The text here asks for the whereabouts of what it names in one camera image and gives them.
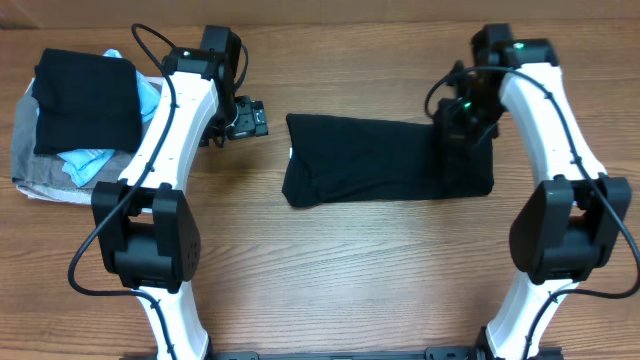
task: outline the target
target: stack of clothes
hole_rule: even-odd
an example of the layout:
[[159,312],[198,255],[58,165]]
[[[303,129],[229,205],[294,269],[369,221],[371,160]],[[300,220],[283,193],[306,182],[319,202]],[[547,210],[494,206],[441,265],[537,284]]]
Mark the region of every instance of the stack of clothes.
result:
[[113,49],[46,49],[35,73],[16,107],[12,181],[29,198],[90,204],[96,183],[117,181],[140,146],[161,82]]

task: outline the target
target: wood grain surface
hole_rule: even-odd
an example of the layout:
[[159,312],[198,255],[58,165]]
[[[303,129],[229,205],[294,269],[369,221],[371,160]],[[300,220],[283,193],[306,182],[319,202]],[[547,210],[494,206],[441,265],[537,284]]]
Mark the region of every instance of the wood grain surface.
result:
[[0,26],[41,29],[638,18],[630,0],[0,0]]
[[[640,186],[640,23],[513,23],[550,38],[591,149],[610,174]],[[266,104],[270,135],[203,148],[187,198],[202,235],[194,291],[219,351],[419,350],[472,344],[496,314],[514,273],[509,227],[533,184],[509,116],[495,142],[496,186],[483,198],[363,202],[294,210],[281,194],[288,112],[427,123],[429,87],[469,60],[480,22],[235,27],[250,51],[240,91]],[[202,27],[159,29],[197,46]],[[145,37],[161,56],[164,45]],[[157,74],[128,29],[0,32],[0,359],[112,359],[155,343],[135,299],[89,298],[67,284],[69,260],[93,228],[88,207],[27,200],[9,177],[15,103],[45,47],[119,49]],[[640,205],[627,224],[640,236]],[[81,284],[118,288],[98,246]],[[626,289],[635,273],[620,239],[584,288]],[[568,359],[637,359],[638,298],[569,297],[545,334]]]

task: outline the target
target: black fabric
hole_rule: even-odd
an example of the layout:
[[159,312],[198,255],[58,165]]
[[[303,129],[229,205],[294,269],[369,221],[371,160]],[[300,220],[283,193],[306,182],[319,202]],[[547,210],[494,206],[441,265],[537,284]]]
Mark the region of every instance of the black fabric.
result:
[[40,114],[34,153],[138,149],[140,100],[130,61],[46,49],[35,72]]
[[493,188],[490,137],[449,167],[432,125],[297,114],[287,124],[293,151],[282,193],[293,207],[482,196]]

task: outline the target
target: folded clothing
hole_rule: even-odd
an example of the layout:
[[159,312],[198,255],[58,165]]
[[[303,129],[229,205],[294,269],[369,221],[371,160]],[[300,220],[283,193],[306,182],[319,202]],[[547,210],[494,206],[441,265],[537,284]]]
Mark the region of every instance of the folded clothing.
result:
[[[11,181],[17,189],[32,199],[90,204],[91,193],[98,181],[115,182],[131,162],[132,154],[115,151],[100,171],[78,188],[69,175],[62,172],[65,161],[57,155],[37,155],[36,143],[38,102],[31,97],[32,86],[16,105],[16,117],[11,141]],[[149,123],[143,126],[143,135]]]
[[46,49],[35,68],[35,154],[135,152],[142,141],[136,69],[126,59]]
[[445,177],[432,125],[297,114],[287,124],[292,152],[282,193],[293,207],[481,196],[493,188],[490,138]]
[[[109,49],[102,56],[122,58],[118,50]],[[136,71],[138,98],[140,100],[140,115],[142,122],[153,119],[160,93],[139,71]],[[113,149],[78,149],[59,153],[66,162],[62,171],[71,176],[71,181],[77,186],[83,186],[91,180],[113,155]]]

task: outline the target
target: gray cloth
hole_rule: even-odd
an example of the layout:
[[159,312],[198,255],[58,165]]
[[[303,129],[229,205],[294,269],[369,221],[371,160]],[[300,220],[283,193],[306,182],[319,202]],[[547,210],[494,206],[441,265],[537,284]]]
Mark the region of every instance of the gray cloth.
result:
[[[31,88],[18,101],[11,141],[11,181],[29,198],[90,204],[91,192],[98,181],[115,182],[131,162],[133,154],[116,151],[104,167],[83,187],[78,188],[68,174],[62,172],[64,160],[57,155],[36,155],[38,102],[31,97]],[[143,127],[146,132],[149,124]]]

